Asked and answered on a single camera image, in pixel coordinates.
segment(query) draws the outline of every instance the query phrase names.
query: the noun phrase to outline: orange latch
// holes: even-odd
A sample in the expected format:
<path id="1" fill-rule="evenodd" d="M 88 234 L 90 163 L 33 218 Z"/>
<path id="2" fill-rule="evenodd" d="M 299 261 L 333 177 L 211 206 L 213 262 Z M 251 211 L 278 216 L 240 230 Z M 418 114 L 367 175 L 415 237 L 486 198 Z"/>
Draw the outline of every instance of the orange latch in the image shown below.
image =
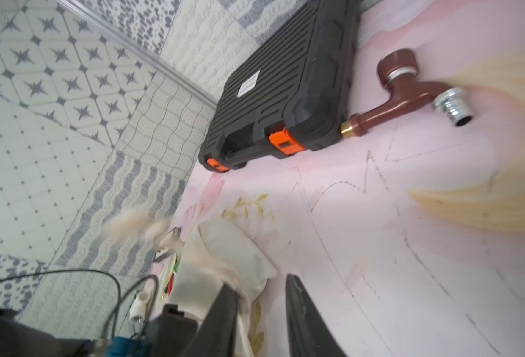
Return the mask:
<path id="1" fill-rule="evenodd" d="M 219 164 L 219 161 L 215 160 L 215 159 L 208 159 L 207 160 L 207 163 L 212 167 L 212 168 L 215 168 L 216 170 L 219 170 L 220 172 L 224 173 L 225 171 L 229 171 L 230 168 L 226 167 L 226 166 L 223 166 L 221 164 Z"/>
<path id="2" fill-rule="evenodd" d="M 290 135 L 286 128 L 282 131 L 273 132 L 270 134 L 269 139 L 272 145 L 276 146 L 281 152 L 287 155 L 306 150 L 305 147 L 300 145 L 300 143 Z"/>

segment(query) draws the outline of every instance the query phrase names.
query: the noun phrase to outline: black tool case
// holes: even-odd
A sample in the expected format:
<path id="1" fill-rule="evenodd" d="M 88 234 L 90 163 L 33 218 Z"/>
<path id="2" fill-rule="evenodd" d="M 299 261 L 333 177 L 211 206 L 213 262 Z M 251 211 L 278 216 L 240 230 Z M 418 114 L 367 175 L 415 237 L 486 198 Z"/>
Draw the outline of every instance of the black tool case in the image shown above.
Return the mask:
<path id="1" fill-rule="evenodd" d="M 209 170 L 341 139 L 359 0 L 309 0 L 230 75 L 199 161 Z"/>

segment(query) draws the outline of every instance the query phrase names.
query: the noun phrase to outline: faucet knob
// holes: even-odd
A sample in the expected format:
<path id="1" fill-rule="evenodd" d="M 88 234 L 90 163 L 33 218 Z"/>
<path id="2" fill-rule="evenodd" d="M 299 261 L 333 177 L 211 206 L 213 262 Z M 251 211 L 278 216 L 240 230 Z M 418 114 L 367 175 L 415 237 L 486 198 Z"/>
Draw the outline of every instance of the faucet knob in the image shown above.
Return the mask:
<path id="1" fill-rule="evenodd" d="M 387 87 L 394 78 L 405 73 L 419 73 L 415 53 L 407 48 L 389 53 L 377 65 L 377 75 L 383 87 Z"/>

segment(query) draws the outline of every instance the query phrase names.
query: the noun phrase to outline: brown faucet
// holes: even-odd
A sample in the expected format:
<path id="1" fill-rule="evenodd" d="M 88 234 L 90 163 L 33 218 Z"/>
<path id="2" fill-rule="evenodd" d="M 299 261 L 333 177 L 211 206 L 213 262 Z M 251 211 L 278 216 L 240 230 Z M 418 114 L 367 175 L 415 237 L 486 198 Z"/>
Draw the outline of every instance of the brown faucet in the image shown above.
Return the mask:
<path id="1" fill-rule="evenodd" d="M 381 84 L 391 94 L 389 100 L 363 114 L 354 114 L 341 126 L 345 138 L 365 135 L 369 128 L 433 103 L 443 109 L 455 126 L 473 118 L 463 101 L 464 90 L 442 82 L 418 82 L 419 66 L 415 53 L 401 49 L 388 54 L 377 66 Z"/>

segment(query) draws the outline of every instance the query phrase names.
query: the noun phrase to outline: cable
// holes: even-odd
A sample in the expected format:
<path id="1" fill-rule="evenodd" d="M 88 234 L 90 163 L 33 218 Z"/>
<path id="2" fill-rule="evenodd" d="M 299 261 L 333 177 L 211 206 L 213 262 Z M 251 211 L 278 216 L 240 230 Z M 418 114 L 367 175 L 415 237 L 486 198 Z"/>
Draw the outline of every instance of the cable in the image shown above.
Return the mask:
<path id="1" fill-rule="evenodd" d="M 138 336 L 137 336 L 137 339 L 136 339 L 136 343 L 134 344 L 133 346 L 133 349 L 131 351 L 131 355 L 134 355 L 140 345 L 140 342 L 141 342 L 141 338 L 143 337 L 143 334 L 145 333 L 145 328 L 147 327 L 148 325 L 148 321 L 149 321 L 149 315 L 151 314 L 151 312 L 153 311 L 153 307 L 155 305 L 155 300 L 156 300 L 156 297 L 157 297 L 157 290 L 158 290 L 158 287 L 159 287 L 159 281 L 157 279 L 157 277 L 155 275 L 148 275 L 148 276 L 145 276 L 143 278 L 141 278 L 140 280 L 138 280 L 134 285 L 132 285 L 129 290 L 127 290 L 125 292 L 125 294 L 120 298 L 120 301 L 117 303 L 116 307 L 114 308 L 114 310 L 111 311 L 110 315 L 108 316 L 108 318 L 106 319 L 105 323 L 104 323 L 104 326 L 102 327 L 102 333 L 100 334 L 100 338 L 104 339 L 106 334 L 108 333 L 108 325 L 110 323 L 110 319 L 112 318 L 112 315 L 118 315 L 118 312 L 120 310 L 120 305 L 123 303 L 123 301 L 130 295 L 130 293 L 132 291 L 134 291 L 135 289 L 137 289 L 137 287 L 143 283 L 144 281 L 147 281 L 148 279 L 152 279 L 153 280 L 153 283 L 154 283 L 154 287 L 153 287 L 153 298 L 152 298 L 152 303 L 151 305 L 147 308 L 147 311 L 145 313 L 145 318 L 144 318 L 144 323 L 141 327 L 141 331 L 139 332 Z"/>
<path id="2" fill-rule="evenodd" d="M 60 274 L 60 273 L 75 273 L 75 272 L 85 272 L 85 273 L 88 272 L 88 273 L 103 274 L 103 275 L 109 277 L 110 279 L 114 280 L 114 282 L 116 283 L 117 291 L 118 291 L 118 301 L 117 301 L 117 305 L 116 306 L 119 306 L 122 303 L 123 300 L 120 298 L 121 297 L 120 282 L 118 282 L 118 279 L 116 279 L 115 276 L 111 275 L 110 273 L 108 273 L 106 271 L 101 271 L 101 270 L 94 270 L 94 269 L 63 269 L 63 270 L 41 271 L 41 272 L 38 272 L 38 273 L 24 274 L 24 275 L 12 276 L 10 278 L 0 279 L 0 283 L 8 282 L 8 281 L 11 281 L 11 280 L 16 280 L 16 279 L 28 278 L 30 276 L 48 275 L 48 274 Z M 115 313 L 114 322 L 112 324 L 112 338 L 115 337 L 114 334 L 116 332 L 116 325 L 117 325 L 117 322 L 118 322 L 118 311 L 119 311 L 118 309 L 112 310 L 112 314 L 110 314 L 110 316 L 108 317 L 108 320 L 106 321 L 106 331 L 107 331 L 108 330 L 108 326 L 107 325 L 109 323 L 109 320 L 112 317 L 112 315 Z"/>

